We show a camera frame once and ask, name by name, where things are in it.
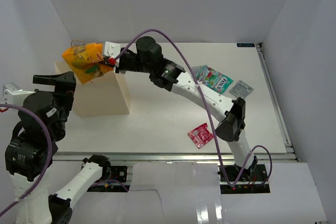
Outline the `orange yellow snack bag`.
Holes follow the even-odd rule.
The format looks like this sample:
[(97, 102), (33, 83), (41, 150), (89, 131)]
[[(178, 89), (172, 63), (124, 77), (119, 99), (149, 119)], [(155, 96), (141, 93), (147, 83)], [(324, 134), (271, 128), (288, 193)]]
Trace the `orange yellow snack bag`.
[(113, 72), (113, 66), (105, 63), (103, 44), (90, 43), (68, 48), (62, 58), (82, 84)]

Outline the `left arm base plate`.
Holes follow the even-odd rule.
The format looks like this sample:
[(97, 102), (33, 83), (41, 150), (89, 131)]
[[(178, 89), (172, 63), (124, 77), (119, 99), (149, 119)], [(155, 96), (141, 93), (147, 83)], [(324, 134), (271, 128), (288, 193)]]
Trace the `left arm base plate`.
[(98, 193), (126, 193), (129, 189), (127, 185), (128, 167), (127, 166), (111, 166), (110, 177), (108, 180), (116, 180), (116, 182), (105, 182), (99, 180), (97, 185), (88, 188), (87, 192)]

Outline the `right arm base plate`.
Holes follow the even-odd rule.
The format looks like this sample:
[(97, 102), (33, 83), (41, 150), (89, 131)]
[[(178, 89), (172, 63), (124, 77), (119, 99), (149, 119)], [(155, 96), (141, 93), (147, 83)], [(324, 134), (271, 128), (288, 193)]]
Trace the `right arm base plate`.
[(218, 168), (217, 174), (220, 180), (219, 185), (221, 190), (220, 192), (222, 195), (270, 193), (270, 187), (268, 182), (265, 182), (263, 185), (260, 185), (268, 177), (268, 173), (266, 171), (266, 167), (264, 164), (258, 164), (254, 172), (250, 176), (242, 174), (239, 181), (234, 187), (230, 187), (227, 184), (227, 181), (225, 180), (223, 172), (221, 171), (220, 167)]

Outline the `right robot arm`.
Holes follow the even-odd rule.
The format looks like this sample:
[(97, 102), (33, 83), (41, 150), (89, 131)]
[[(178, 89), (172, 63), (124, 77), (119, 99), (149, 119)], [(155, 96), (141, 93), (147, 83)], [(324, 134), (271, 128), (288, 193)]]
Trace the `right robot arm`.
[(147, 73), (157, 87), (204, 108), (219, 122), (213, 134), (229, 145), (238, 177), (245, 182), (255, 177), (258, 160), (245, 137), (245, 100), (232, 100), (195, 82), (182, 66), (164, 58), (162, 47), (150, 36), (137, 39), (135, 47), (136, 51), (132, 52), (120, 44), (106, 41), (102, 44), (103, 62), (120, 71)]

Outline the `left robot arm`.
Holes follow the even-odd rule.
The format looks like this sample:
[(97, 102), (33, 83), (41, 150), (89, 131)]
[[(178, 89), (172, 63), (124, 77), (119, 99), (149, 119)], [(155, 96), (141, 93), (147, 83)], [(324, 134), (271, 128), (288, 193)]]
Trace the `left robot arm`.
[(76, 78), (68, 71), (35, 75), (33, 83), (53, 91), (24, 91), (14, 83), (3, 85), (1, 108), (16, 109), (19, 122), (5, 151), (6, 169), (15, 188), (17, 223), (68, 223), (75, 204), (97, 181), (110, 178), (110, 161), (102, 155), (83, 160), (81, 171), (61, 190), (50, 194), (49, 168), (66, 135), (65, 124), (74, 102)]

